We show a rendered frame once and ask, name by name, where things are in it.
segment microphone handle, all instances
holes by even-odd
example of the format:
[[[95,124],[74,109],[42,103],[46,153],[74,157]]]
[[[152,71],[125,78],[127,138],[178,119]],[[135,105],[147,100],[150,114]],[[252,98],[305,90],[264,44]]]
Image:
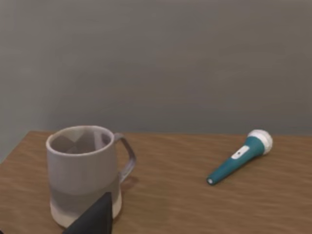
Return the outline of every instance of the microphone handle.
[[[248,137],[243,147],[208,176],[207,182],[210,185],[217,184],[252,158],[262,155],[264,151],[264,145],[258,138],[254,136]]]

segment brown tabletop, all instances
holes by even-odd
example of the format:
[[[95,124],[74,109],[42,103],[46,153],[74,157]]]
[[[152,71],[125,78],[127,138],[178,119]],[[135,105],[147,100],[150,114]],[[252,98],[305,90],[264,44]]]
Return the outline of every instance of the brown tabletop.
[[[49,211],[45,140],[30,132],[0,165],[0,230],[60,234]],[[240,135],[126,134],[138,163],[122,184],[114,234],[309,234],[312,137],[274,136],[273,150],[210,186]],[[122,164],[126,152],[118,145]]]

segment microphone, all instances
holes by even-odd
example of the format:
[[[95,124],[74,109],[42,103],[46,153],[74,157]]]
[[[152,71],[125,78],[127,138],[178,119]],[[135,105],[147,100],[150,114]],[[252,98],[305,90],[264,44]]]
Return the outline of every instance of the microphone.
[[[254,157],[267,154],[273,146],[273,139],[264,130],[251,131],[244,145],[211,173],[207,182],[215,185]]]

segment gray background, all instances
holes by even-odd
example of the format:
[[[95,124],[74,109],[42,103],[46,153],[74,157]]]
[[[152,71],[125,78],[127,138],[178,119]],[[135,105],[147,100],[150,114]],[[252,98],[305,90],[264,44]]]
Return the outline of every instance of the gray background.
[[[2,0],[0,158],[29,130],[312,132],[311,0]]]

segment white mug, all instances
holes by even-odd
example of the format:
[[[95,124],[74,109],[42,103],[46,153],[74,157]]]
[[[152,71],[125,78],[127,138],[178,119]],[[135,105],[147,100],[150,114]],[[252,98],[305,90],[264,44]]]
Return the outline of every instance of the white mug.
[[[121,140],[129,162],[117,169],[115,143]],[[113,217],[120,212],[120,183],[136,156],[125,137],[98,126],[65,128],[46,141],[50,208],[53,219],[67,228],[106,192],[112,193]]]

